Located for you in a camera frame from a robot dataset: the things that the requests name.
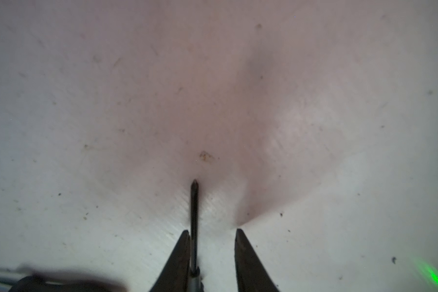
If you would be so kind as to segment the small yellow handle screwdriver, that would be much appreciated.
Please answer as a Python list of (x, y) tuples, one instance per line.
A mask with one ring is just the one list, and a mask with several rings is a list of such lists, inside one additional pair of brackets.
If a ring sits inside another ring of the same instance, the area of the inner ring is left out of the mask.
[(201, 282), (201, 271), (198, 266), (198, 203), (199, 203), (199, 183), (193, 180), (191, 184), (191, 257), (189, 264), (188, 287), (189, 292), (203, 292), (204, 287)]

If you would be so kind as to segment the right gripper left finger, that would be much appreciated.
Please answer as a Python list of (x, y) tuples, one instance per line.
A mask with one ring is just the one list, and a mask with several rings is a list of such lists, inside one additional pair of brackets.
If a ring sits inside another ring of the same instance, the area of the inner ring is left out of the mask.
[(184, 230), (167, 259), (151, 292), (186, 292), (189, 281), (191, 238)]

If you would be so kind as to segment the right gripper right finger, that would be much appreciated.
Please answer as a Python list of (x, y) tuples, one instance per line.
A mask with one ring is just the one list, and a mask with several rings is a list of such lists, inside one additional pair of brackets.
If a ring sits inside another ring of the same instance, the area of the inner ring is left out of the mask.
[(242, 229), (237, 229), (234, 259), (238, 292), (279, 292)]

